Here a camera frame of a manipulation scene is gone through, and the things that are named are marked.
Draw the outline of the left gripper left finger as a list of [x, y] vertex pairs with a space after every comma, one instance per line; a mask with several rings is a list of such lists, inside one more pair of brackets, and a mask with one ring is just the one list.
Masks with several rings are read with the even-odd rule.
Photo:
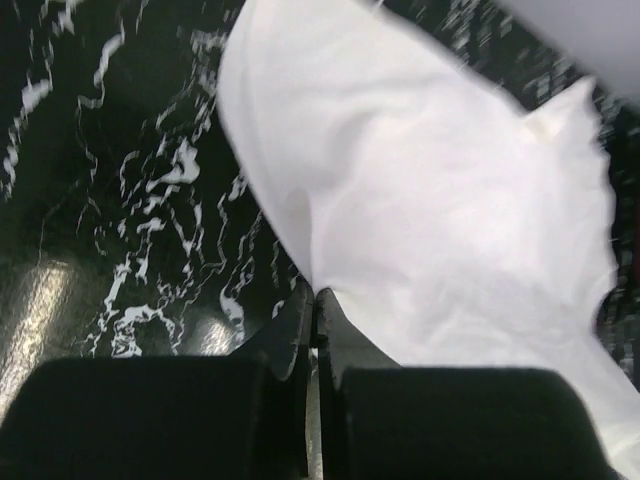
[[260, 366], [251, 393], [250, 479], [303, 479], [309, 473], [307, 390], [314, 296], [297, 285], [276, 316], [239, 349]]

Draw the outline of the white t-shirt robot print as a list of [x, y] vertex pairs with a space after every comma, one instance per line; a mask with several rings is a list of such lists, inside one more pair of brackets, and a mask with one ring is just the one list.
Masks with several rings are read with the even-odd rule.
[[538, 367], [639, 475], [639, 394], [595, 333], [614, 196], [584, 77], [526, 112], [366, 1], [248, 1], [221, 122], [284, 249], [404, 366]]

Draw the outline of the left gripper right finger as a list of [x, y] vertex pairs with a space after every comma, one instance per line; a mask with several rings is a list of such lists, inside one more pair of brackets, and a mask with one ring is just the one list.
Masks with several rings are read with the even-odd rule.
[[348, 479], [347, 414], [340, 395], [342, 376], [349, 368], [386, 369], [397, 368], [399, 364], [347, 319], [330, 289], [324, 289], [316, 296], [314, 328], [318, 348], [323, 477]]

